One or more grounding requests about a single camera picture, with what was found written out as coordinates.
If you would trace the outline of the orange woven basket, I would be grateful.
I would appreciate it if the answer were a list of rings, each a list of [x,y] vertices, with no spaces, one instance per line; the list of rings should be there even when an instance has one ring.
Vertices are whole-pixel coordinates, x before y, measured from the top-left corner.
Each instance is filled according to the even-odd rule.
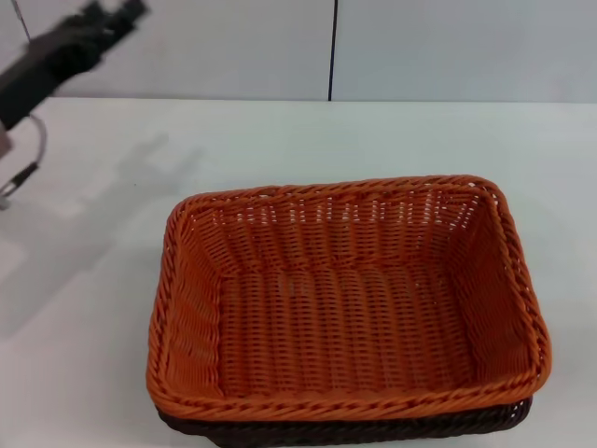
[[[203,193],[163,239],[146,385],[202,421],[372,421],[531,397],[551,343],[507,200],[470,175]]]

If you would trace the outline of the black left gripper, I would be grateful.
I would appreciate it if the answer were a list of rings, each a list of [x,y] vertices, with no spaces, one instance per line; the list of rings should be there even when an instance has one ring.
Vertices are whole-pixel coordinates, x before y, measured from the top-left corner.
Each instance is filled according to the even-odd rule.
[[[144,0],[103,0],[85,5],[85,20],[109,24],[113,36],[126,36],[149,12]],[[90,71],[102,59],[102,31],[98,26],[60,23],[33,38],[24,53],[0,74],[0,124],[14,128],[67,80]]]

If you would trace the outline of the black vertical wall seam strip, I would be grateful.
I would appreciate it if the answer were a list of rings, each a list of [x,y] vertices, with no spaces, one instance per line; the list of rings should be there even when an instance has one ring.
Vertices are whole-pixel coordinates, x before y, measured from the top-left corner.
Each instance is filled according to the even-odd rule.
[[[328,65],[328,83],[327,83],[327,101],[328,102],[331,102],[333,100],[339,5],[340,5],[339,0],[333,0],[332,28],[331,28],[329,65]]]

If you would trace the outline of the dark brown woven basket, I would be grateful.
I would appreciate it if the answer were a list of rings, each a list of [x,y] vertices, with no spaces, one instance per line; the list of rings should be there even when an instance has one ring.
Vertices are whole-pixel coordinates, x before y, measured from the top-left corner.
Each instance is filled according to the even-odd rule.
[[[158,412],[171,429],[202,436],[218,448],[331,446],[418,439],[445,439],[512,429],[528,415],[531,397],[459,413],[411,419],[324,422],[202,422]]]

